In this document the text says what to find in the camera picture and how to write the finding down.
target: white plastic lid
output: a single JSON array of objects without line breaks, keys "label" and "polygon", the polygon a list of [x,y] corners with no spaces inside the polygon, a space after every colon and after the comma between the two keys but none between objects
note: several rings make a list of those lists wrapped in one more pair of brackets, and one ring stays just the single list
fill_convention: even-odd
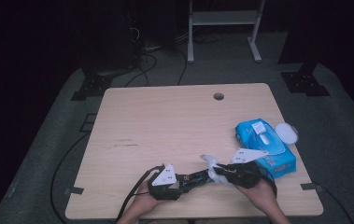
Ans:
[{"label": "white plastic lid", "polygon": [[279,123],[276,125],[276,133],[281,141],[286,144],[294,144],[298,141],[298,134],[288,123]]}]

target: white triangular marker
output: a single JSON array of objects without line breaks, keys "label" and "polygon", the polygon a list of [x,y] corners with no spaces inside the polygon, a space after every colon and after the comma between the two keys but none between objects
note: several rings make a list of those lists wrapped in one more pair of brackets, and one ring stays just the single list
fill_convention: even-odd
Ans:
[{"label": "white triangular marker", "polygon": [[234,154],[232,163],[247,163],[250,161],[255,161],[260,157],[267,156],[267,154],[268,153],[266,151],[262,150],[239,148]]},{"label": "white triangular marker", "polygon": [[153,180],[152,186],[161,186],[168,184],[175,184],[177,182],[176,173],[174,171],[174,165],[168,164],[164,170]]}]

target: wooden table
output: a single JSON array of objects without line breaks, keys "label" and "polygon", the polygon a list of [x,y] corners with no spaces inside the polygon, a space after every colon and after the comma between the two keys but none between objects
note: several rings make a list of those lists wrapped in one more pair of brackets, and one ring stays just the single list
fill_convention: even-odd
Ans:
[{"label": "wooden table", "polygon": [[[223,100],[214,94],[221,93]],[[234,127],[262,118],[283,122],[266,84],[228,84],[109,89],[104,95],[92,135],[78,171],[66,216],[72,219],[115,218],[123,200],[148,169],[173,163],[176,173],[206,169],[200,155],[230,163],[241,147]],[[295,145],[297,172],[276,180],[278,201],[287,216],[316,216],[323,211]],[[257,217],[256,209],[235,188],[215,183],[193,189],[164,203],[145,218]]]}]

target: wet wipes pack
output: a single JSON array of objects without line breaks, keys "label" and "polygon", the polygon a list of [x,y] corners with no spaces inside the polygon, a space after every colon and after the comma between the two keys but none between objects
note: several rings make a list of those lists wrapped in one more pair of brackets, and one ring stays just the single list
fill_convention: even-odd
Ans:
[{"label": "wet wipes pack", "polygon": [[273,178],[296,171],[296,157],[287,144],[294,144],[297,134],[287,123],[278,124],[277,130],[263,119],[243,121],[235,127],[235,136],[244,147],[267,152],[256,162]]}]

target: person's left hand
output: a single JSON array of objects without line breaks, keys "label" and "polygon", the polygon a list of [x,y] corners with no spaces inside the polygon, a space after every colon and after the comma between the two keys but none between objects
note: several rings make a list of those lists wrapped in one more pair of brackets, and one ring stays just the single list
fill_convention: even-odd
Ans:
[{"label": "person's left hand", "polygon": [[160,203],[165,203],[165,200],[157,201],[149,194],[148,181],[144,181],[139,186],[136,192],[133,203],[124,212],[123,216],[118,221],[118,224],[134,223],[140,216],[151,212]]}]

